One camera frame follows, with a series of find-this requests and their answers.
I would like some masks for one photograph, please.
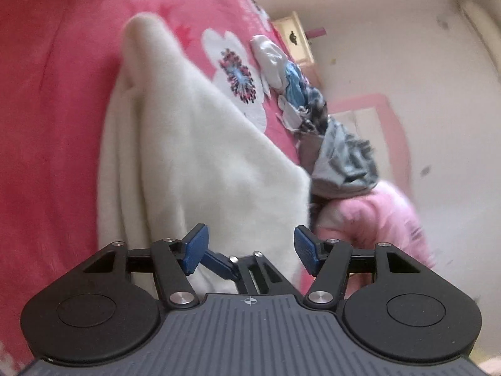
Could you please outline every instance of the cabinet drawer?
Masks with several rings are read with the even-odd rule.
[[[310,45],[295,11],[289,17],[274,21],[273,25],[284,40],[294,62],[298,65],[314,63]]]

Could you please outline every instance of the pink garment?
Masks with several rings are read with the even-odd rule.
[[[386,181],[379,182],[368,195],[329,202],[320,212],[315,234],[322,240],[336,238],[350,242],[355,248],[374,248],[379,242],[389,242],[425,266],[433,267],[414,207]],[[303,275],[304,294],[312,281],[313,277]],[[351,276],[346,297],[369,282],[370,275]]]

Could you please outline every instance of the bed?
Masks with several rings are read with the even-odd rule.
[[[103,120],[121,29],[142,11],[160,15],[189,59],[236,106],[245,103],[246,117],[297,163],[249,48],[256,34],[279,42],[253,0],[0,0],[0,371],[7,376],[31,360],[19,327],[26,301],[96,251]],[[251,78],[232,90],[242,71]]]

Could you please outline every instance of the white flower print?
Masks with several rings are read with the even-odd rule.
[[[255,12],[262,22],[262,26],[266,31],[271,31],[270,25],[270,17],[259,5],[257,5],[255,0],[249,0],[249,5],[252,8],[252,11]]]
[[[260,74],[251,66],[245,47],[232,32],[221,36],[213,29],[203,32],[201,43],[216,69],[212,82],[264,133],[265,95]]]

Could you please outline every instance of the gray cloth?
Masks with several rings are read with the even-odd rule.
[[[333,118],[325,137],[302,134],[299,153],[301,165],[312,176],[314,195],[325,199],[349,198],[367,194],[377,183],[369,141],[348,133]]]

